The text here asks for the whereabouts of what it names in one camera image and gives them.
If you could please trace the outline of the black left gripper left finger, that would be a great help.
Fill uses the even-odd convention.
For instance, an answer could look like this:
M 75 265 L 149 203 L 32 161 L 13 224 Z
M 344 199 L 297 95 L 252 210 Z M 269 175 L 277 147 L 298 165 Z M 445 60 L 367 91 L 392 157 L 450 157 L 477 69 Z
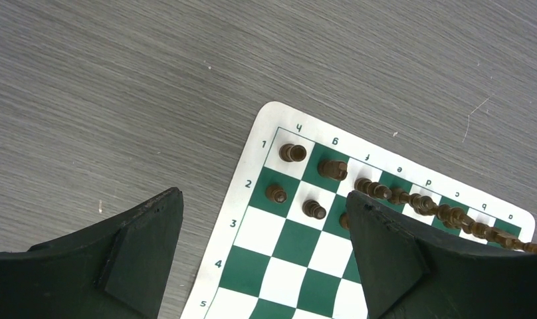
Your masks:
M 31 248 L 35 318 L 157 318 L 181 225 L 169 188 L 113 217 Z

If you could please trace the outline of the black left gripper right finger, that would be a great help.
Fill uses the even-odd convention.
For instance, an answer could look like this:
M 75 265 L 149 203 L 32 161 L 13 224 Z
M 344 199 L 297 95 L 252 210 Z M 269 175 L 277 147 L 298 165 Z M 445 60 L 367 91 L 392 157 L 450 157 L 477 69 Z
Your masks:
M 359 191 L 346 214 L 370 318 L 537 318 L 537 254 L 446 233 Z

